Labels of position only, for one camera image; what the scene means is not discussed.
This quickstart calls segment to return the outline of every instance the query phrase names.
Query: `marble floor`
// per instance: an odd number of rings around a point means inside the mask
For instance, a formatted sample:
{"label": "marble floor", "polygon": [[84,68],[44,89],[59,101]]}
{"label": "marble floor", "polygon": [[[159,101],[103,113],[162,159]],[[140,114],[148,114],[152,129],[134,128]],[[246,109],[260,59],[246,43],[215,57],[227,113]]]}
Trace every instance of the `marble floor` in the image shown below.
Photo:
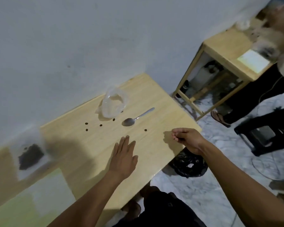
{"label": "marble floor", "polygon": [[[214,93],[208,94],[196,104],[205,111],[213,104],[213,98],[215,98]],[[188,106],[183,103],[181,105],[184,110],[190,112],[192,117],[196,116]],[[216,145],[234,164],[270,191],[272,190],[268,186],[271,179],[284,179],[284,150],[255,157],[245,142],[234,132],[234,127],[246,118],[270,113],[276,107],[284,108],[284,94],[263,101],[248,116],[236,122],[231,128],[226,128],[214,121],[210,114],[198,121],[203,129],[202,135],[208,141]],[[253,167],[251,161],[262,174]],[[172,169],[167,166],[155,175],[151,185],[159,187],[164,192],[174,192],[179,199],[194,210],[208,227],[243,226],[209,169],[202,177],[187,179],[174,175]],[[142,200],[139,201],[139,204],[144,210]],[[106,227],[114,225],[123,216],[124,213],[120,211],[106,224]]]}

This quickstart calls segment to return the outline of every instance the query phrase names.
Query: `paper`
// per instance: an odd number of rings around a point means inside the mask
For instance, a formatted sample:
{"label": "paper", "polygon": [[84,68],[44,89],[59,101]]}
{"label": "paper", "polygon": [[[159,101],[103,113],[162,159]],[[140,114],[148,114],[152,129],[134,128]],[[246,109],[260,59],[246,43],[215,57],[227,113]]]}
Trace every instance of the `paper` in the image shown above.
{"label": "paper", "polygon": [[245,64],[247,67],[249,67],[256,73],[262,72],[263,69],[266,68],[267,65],[269,65],[270,63],[269,60],[265,59],[259,53],[253,50],[248,50],[246,53],[244,53],[238,58],[238,61]]}
{"label": "paper", "polygon": [[0,206],[0,227],[46,227],[75,201],[57,169]]}

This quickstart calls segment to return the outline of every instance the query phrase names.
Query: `wooden table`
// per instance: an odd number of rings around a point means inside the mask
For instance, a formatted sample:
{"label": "wooden table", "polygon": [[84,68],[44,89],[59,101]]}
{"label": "wooden table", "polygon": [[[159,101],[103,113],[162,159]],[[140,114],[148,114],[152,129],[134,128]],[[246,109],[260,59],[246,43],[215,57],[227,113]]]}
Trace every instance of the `wooden table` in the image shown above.
{"label": "wooden table", "polygon": [[[259,25],[259,20],[255,19],[253,23]],[[172,97],[175,97],[175,95],[178,93],[187,102],[188,105],[190,105],[195,111],[197,111],[198,114],[200,114],[200,116],[196,119],[196,121],[198,121],[207,113],[224,103],[232,95],[244,88],[249,82],[257,80],[267,69],[269,69],[273,65],[273,63],[270,63],[266,68],[262,70],[262,72],[256,73],[245,66],[243,63],[238,61],[237,59],[240,56],[251,49],[252,44],[253,42],[250,40],[250,38],[244,32],[238,31],[235,27],[232,27],[205,40],[201,45],[199,51],[197,52],[195,58],[191,62],[182,80],[180,81],[177,89],[174,91]],[[242,80],[242,83],[237,88],[231,91],[223,99],[215,103],[206,112],[202,112],[201,109],[194,103],[194,101],[199,99],[202,95],[211,90],[215,85],[217,85],[220,81],[227,77],[227,72],[222,73],[221,76],[216,78],[204,89],[197,92],[190,99],[180,90],[204,52]]]}
{"label": "wooden table", "polygon": [[[0,205],[56,168],[62,170],[75,198],[79,199],[107,171],[114,144],[122,136],[130,135],[130,140],[136,140],[134,155],[139,156],[138,164],[108,201],[98,221],[101,226],[183,149],[172,140],[171,129],[190,127],[201,131],[147,74],[130,79],[120,88],[128,93],[130,101],[115,121],[95,114],[103,99],[101,95],[41,127],[49,153],[56,160],[46,172],[18,182],[8,149],[0,150]],[[155,110],[137,120],[134,126],[121,125],[124,119],[135,118],[152,107]]]}

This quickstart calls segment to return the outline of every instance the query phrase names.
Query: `metal spoon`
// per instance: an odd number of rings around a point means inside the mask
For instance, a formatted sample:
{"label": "metal spoon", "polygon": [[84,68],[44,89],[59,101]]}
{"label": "metal spoon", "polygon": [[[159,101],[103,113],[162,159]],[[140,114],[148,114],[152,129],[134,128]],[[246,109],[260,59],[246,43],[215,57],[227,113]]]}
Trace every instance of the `metal spoon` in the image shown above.
{"label": "metal spoon", "polygon": [[138,117],[135,118],[135,119],[128,118],[128,119],[126,119],[126,120],[124,120],[124,121],[122,122],[122,125],[123,125],[123,126],[132,126],[132,125],[135,124],[135,121],[136,121],[138,118],[140,118],[140,117],[146,115],[147,113],[149,113],[149,112],[151,112],[151,111],[153,111],[153,110],[155,110],[154,107],[151,108],[151,109],[149,109],[148,111],[144,112],[142,115],[138,116]]}

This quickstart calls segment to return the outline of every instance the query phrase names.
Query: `black plastic stool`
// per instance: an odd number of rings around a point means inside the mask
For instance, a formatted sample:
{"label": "black plastic stool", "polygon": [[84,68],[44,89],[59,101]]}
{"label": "black plastic stool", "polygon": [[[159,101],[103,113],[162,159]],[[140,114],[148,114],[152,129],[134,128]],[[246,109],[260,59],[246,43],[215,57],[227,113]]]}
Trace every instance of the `black plastic stool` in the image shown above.
{"label": "black plastic stool", "polygon": [[[264,128],[270,133],[268,137],[271,137],[265,138],[261,133]],[[284,149],[284,109],[253,118],[234,130],[237,134],[244,134],[253,144],[255,156]]]}

